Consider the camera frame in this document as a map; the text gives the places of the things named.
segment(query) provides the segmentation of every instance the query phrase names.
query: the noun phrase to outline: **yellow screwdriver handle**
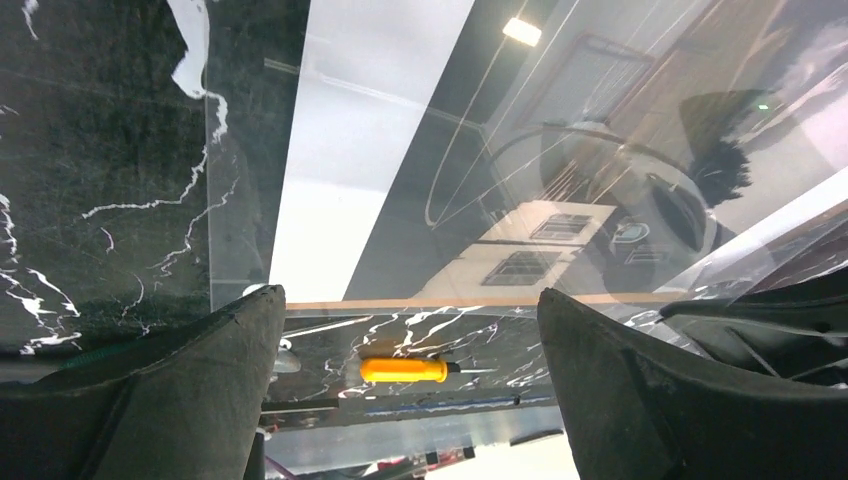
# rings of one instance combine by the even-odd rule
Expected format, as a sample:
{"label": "yellow screwdriver handle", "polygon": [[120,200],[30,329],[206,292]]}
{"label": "yellow screwdriver handle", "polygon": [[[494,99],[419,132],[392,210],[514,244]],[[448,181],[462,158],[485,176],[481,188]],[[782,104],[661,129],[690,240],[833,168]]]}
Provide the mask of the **yellow screwdriver handle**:
{"label": "yellow screwdriver handle", "polygon": [[366,382],[444,382],[448,364],[440,360],[417,358],[369,358],[359,369]]}

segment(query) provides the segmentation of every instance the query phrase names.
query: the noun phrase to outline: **white marble veining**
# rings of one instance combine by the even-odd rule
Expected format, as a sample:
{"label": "white marble veining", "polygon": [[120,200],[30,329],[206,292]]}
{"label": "white marble veining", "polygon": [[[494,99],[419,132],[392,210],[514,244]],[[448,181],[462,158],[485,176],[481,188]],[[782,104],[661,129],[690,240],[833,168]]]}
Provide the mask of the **white marble veining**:
{"label": "white marble veining", "polygon": [[82,218],[89,219],[95,214],[106,210],[147,210],[150,208],[156,208],[160,205],[182,205],[183,201],[197,185],[198,180],[200,180],[200,174],[206,169],[207,157],[206,148],[204,148],[203,157],[201,158],[200,163],[191,167],[191,180],[189,180],[188,184],[185,188],[183,188],[183,193],[181,193],[175,200],[155,199],[145,203],[113,203],[109,205],[100,205],[83,213]]}
{"label": "white marble veining", "polygon": [[6,115],[7,113],[12,113],[12,114],[15,114],[17,116],[21,116],[21,114],[18,113],[18,111],[15,110],[14,108],[12,108],[8,105],[0,105],[0,115]]}
{"label": "white marble veining", "polygon": [[[446,328],[460,321],[460,319],[468,315],[470,312],[477,311],[481,308],[483,307],[475,306],[456,308],[445,306],[438,309],[420,311],[416,313],[406,313],[406,311],[394,313],[387,319],[378,321],[378,323],[372,325],[364,334],[355,336],[350,343],[349,351],[346,353],[341,362],[332,358],[324,360],[323,370],[325,373],[321,380],[321,388],[305,396],[298,395],[296,400],[309,400],[322,395],[329,395],[329,392],[332,390],[338,390],[340,387],[341,390],[332,394],[333,396],[337,396],[338,398],[352,398],[364,397],[367,395],[400,395],[408,391],[412,391],[413,387],[416,385],[414,383],[378,385],[362,381],[358,371],[360,352],[364,347],[373,344],[378,338],[383,345],[385,345],[384,342],[389,339],[402,338],[402,341],[391,347],[393,352],[392,350],[386,352],[386,354],[391,354],[395,357],[405,358],[410,356],[427,356],[434,358],[447,352],[465,352],[465,355],[460,358],[455,358],[452,361],[466,368],[500,368],[502,366],[506,366],[507,368],[507,370],[493,374],[471,375],[464,384],[456,386],[457,390],[480,388],[483,383],[487,386],[500,385],[505,388],[525,387],[535,385],[539,380],[548,376],[544,354],[539,348],[541,346],[541,342],[538,341],[538,338],[536,338],[533,345],[529,345],[521,349],[521,351],[527,353],[537,350],[537,353],[533,355],[532,358],[527,357],[529,361],[518,369],[507,366],[509,365],[507,357],[502,359],[499,358],[497,362],[498,365],[492,365],[491,359],[487,359],[486,361],[481,362],[481,365],[478,365],[478,359],[475,358],[475,352],[479,352],[479,349],[482,347],[494,345],[495,342],[513,341],[503,340],[502,334],[515,333],[519,335],[520,338],[519,333],[511,330],[509,325],[503,324],[503,322],[526,322],[527,319],[525,318],[515,317],[514,315],[486,315],[485,317],[482,317],[488,321],[488,324],[485,326],[481,327],[478,323],[470,331],[460,328],[459,331],[461,333],[458,335],[454,334],[456,335],[455,338],[449,336],[448,338],[450,340],[428,343],[428,341],[436,338],[439,332],[444,334]],[[345,327],[353,325],[351,322],[343,322],[343,324]],[[402,326],[403,330],[398,331],[398,325]],[[389,326],[394,326],[392,327],[391,332],[386,332],[381,335],[383,329],[388,328]],[[512,346],[506,344],[505,348],[512,348]]]}
{"label": "white marble veining", "polygon": [[153,265],[149,268],[159,269],[159,271],[161,272],[159,274],[160,277],[171,276],[171,270],[170,270],[171,265],[176,263],[178,258],[181,255],[186,254],[186,253],[191,251],[191,234],[194,231],[194,225],[198,221],[200,221],[200,219],[202,219],[203,217],[208,215],[210,211],[226,205],[227,199],[235,192],[236,185],[238,185],[238,181],[239,181],[239,177],[236,177],[236,179],[233,180],[233,184],[230,187],[230,190],[228,192],[226,192],[224,195],[221,196],[220,201],[218,201],[217,203],[213,203],[212,205],[209,205],[202,212],[200,212],[197,216],[195,216],[194,218],[191,219],[191,221],[188,223],[188,228],[186,229],[186,234],[183,236],[183,247],[182,248],[169,252],[167,255],[165,255],[165,257],[159,263],[157,263],[157,264],[155,264],[155,265]]}
{"label": "white marble veining", "polygon": [[177,28],[186,43],[185,56],[174,69],[173,78],[189,97],[201,99],[203,70],[209,58],[209,12],[204,0],[168,0]]}
{"label": "white marble veining", "polygon": [[126,318],[127,313],[129,313],[129,311],[132,310],[133,308],[137,307],[138,304],[141,303],[142,300],[144,300],[144,282],[142,282],[141,278],[139,278],[138,275],[136,275],[136,274],[133,274],[133,277],[135,277],[136,281],[138,282],[138,288],[139,288],[138,298],[136,298],[135,301],[133,301],[129,305],[126,305],[123,308],[123,310],[121,310],[121,318],[122,319]]}
{"label": "white marble veining", "polygon": [[212,131],[212,144],[214,145],[221,143],[221,137],[227,133],[227,130],[229,130],[229,125],[227,125],[229,106],[227,104],[227,99],[225,99],[223,95],[207,90],[206,96],[215,99],[218,102],[218,108],[215,110],[215,118],[218,119],[218,126]]}
{"label": "white marble veining", "polygon": [[100,227],[100,231],[103,232],[103,234],[106,235],[106,239],[109,240],[109,246],[106,247],[106,253],[108,254],[109,252],[114,252],[115,251],[115,239],[112,238],[112,234],[109,233],[109,230],[106,230],[103,227]]}
{"label": "white marble veining", "polygon": [[80,337],[78,333],[61,335],[65,330],[62,322],[67,317],[80,316],[74,302],[51,282],[47,275],[26,267],[18,258],[18,239],[14,235],[15,222],[12,219],[12,201],[0,194],[0,222],[3,224],[0,244],[8,245],[5,262],[8,266],[0,268],[0,278],[8,283],[5,293],[20,302],[21,306],[36,321],[40,328],[50,335],[29,340],[20,350],[21,354],[32,355],[42,345],[57,345],[73,341]]}
{"label": "white marble veining", "polygon": [[38,0],[26,0],[23,8],[21,8],[21,11],[24,12],[24,21],[27,24],[27,28],[29,28],[29,33],[32,35],[33,40],[38,40],[38,35],[35,34],[35,30],[32,28],[32,16],[36,10],[38,10]]}

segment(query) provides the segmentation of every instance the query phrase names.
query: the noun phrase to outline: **black marble surface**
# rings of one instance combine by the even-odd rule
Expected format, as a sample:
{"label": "black marble surface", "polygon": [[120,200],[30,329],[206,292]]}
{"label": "black marble surface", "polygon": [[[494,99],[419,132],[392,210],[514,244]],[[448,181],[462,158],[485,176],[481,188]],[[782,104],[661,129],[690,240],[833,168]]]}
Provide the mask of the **black marble surface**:
{"label": "black marble surface", "polygon": [[[271,385],[270,398],[298,401],[484,388],[519,393],[529,385],[549,383],[535,318],[518,313],[481,315],[477,310],[445,307],[418,313],[290,319],[286,328],[294,332],[310,326],[320,330],[334,322],[352,324],[290,338],[284,335],[303,370],[281,374]],[[339,356],[339,352],[349,353]],[[371,384],[363,382],[359,372],[364,358],[435,355],[464,367],[497,371],[451,375],[441,384]]]}
{"label": "black marble surface", "polygon": [[171,78],[167,2],[27,3],[0,5],[0,351],[136,338],[266,282],[297,77],[257,52],[296,63],[308,2],[210,3],[205,99]]}

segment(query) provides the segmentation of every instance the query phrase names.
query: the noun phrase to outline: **ceiling light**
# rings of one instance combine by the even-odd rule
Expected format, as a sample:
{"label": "ceiling light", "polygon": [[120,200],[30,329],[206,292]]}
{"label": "ceiling light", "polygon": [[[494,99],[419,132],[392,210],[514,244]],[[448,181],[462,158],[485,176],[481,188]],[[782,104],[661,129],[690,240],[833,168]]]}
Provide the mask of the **ceiling light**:
{"label": "ceiling light", "polygon": [[542,31],[523,20],[511,18],[506,22],[504,35],[535,47],[539,43],[539,37],[542,36]]}

